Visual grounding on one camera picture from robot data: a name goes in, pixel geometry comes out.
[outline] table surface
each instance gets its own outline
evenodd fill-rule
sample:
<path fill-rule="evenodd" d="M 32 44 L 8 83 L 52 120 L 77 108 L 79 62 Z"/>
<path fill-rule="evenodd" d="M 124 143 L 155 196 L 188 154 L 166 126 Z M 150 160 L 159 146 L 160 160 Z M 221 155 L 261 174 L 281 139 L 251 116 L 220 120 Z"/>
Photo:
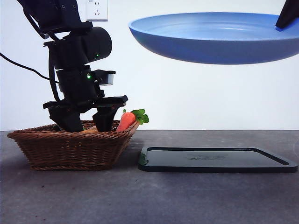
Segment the table surface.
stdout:
<path fill-rule="evenodd" d="M 257 147 L 299 163 L 299 131 L 137 131 L 111 170 L 33 171 L 1 132 L 3 224 L 297 224 L 299 173 L 151 173 L 143 146 Z"/>

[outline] carrot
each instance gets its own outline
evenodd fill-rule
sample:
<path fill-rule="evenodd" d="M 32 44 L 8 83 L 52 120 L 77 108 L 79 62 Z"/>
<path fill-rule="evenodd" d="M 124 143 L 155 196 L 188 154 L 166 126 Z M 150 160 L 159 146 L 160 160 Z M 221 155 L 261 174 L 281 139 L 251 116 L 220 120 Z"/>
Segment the carrot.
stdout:
<path fill-rule="evenodd" d="M 143 125 L 144 123 L 148 123 L 150 121 L 149 117 L 145 114 L 145 109 L 133 110 L 131 112 L 127 112 L 126 109 L 124 109 L 120 124 L 117 127 L 116 131 L 122 132 L 126 130 L 135 121 L 138 121 L 140 125 Z"/>
<path fill-rule="evenodd" d="M 121 116 L 120 124 L 118 125 L 116 131 L 122 132 L 130 127 L 136 120 L 135 115 L 132 112 L 125 112 Z"/>

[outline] blue frying pan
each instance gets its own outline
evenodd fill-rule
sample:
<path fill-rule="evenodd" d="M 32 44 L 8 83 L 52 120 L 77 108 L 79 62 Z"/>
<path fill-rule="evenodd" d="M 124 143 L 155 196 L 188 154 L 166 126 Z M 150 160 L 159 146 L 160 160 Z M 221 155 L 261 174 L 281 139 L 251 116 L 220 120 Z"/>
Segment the blue frying pan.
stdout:
<path fill-rule="evenodd" d="M 299 18 L 286 29 L 278 15 L 186 13 L 138 19 L 129 24 L 146 49 L 182 61 L 249 64 L 281 60 L 299 53 Z"/>

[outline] orange carrot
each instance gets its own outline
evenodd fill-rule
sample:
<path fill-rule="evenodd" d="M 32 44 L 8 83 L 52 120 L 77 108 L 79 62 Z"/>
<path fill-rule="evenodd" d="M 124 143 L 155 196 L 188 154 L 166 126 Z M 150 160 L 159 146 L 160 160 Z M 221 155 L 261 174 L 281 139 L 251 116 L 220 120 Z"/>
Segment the orange carrot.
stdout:
<path fill-rule="evenodd" d="M 132 112 L 123 113 L 121 116 L 120 124 L 118 125 L 116 131 L 122 132 L 130 127 L 136 120 L 135 115 Z"/>

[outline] basket rim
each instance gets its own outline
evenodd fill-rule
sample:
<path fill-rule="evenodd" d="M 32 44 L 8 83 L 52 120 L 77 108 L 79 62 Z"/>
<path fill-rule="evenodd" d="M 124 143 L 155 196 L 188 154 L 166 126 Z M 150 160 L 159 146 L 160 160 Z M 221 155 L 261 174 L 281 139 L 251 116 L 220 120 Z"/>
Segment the basket rim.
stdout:
<path fill-rule="evenodd" d="M 92 120 L 83 120 L 82 122 L 93 122 Z M 72 132 L 66 132 L 66 131 L 59 131 L 59 132 L 54 132 L 54 131 L 36 131 L 34 129 L 41 129 L 41 128 L 47 128 L 47 127 L 52 127 L 55 126 L 56 124 L 51 124 L 51 125 L 45 125 L 45 126 L 39 126 L 39 127 L 34 127 L 34 128 L 26 128 L 26 129 L 21 129 L 21 130 L 15 130 L 11 133 L 9 133 L 7 136 L 9 138 L 14 138 L 14 135 L 18 135 L 18 134 L 27 134 L 30 136 L 60 136 L 60 137 L 88 137 L 88 138 L 107 138 L 107 137 L 126 137 L 128 134 L 130 134 L 130 132 L 133 129 L 137 129 L 137 127 L 139 126 L 139 122 L 135 121 L 131 126 L 129 126 L 126 130 L 121 131 L 121 132 L 117 132 L 117 131 L 110 131 L 110 132 L 98 132 L 98 133 L 81 133 L 81 132 L 77 132 L 77 133 L 72 133 Z"/>

